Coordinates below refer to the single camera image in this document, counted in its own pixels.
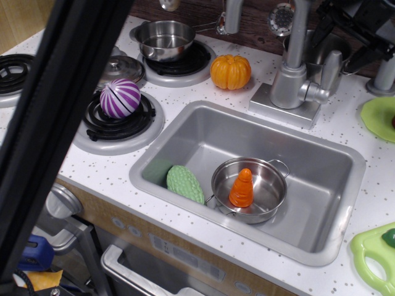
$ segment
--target electric coil burner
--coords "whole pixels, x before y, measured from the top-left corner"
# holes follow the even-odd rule
[[[0,56],[0,108],[17,105],[33,59],[29,54]]]
[[[97,91],[85,112],[73,144],[98,155],[120,155],[136,151],[151,143],[162,131],[164,112],[150,95],[141,92],[138,108],[121,119],[108,117],[100,106]]]
[[[153,84],[167,88],[182,88],[205,81],[210,77],[210,65],[217,56],[206,44],[194,41],[187,55],[174,62],[157,62],[144,58],[145,79]]]

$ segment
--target small saucepan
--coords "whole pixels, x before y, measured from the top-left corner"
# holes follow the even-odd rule
[[[192,45],[196,33],[192,27],[174,20],[145,22],[129,33],[139,43],[140,53],[156,62],[173,62],[182,58]]]
[[[284,165],[287,173],[283,176],[271,162]],[[244,168],[250,169],[252,173],[254,201],[248,207],[239,208],[229,201],[229,192],[239,172]],[[285,178],[288,175],[289,168],[277,159],[266,162],[258,158],[233,158],[221,164],[214,172],[211,179],[211,198],[217,199],[219,209],[224,214],[247,224],[261,223],[273,217],[284,202],[287,191]]]

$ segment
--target orange carrot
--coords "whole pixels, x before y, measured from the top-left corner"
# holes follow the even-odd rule
[[[242,169],[229,193],[229,201],[239,208],[248,207],[254,200],[253,187],[251,171],[248,168]]]

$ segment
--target green plate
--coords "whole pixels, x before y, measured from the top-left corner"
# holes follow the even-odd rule
[[[351,240],[350,247],[354,254],[354,265],[359,276],[383,296],[395,295],[395,249],[381,237],[395,223],[380,226],[357,234]],[[386,277],[382,279],[370,270],[366,258],[375,260],[384,269]]]
[[[360,113],[368,130],[389,142],[395,142],[395,97],[377,97],[368,101]]]

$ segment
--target sink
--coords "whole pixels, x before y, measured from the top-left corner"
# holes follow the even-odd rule
[[[201,205],[167,190],[168,170],[184,165],[209,199],[214,171],[235,157],[277,159],[288,166],[285,201],[268,221],[245,224],[223,214],[215,199]],[[323,266],[339,252],[365,166],[364,158],[350,147],[197,101],[188,104],[132,166],[130,181],[293,260]]]

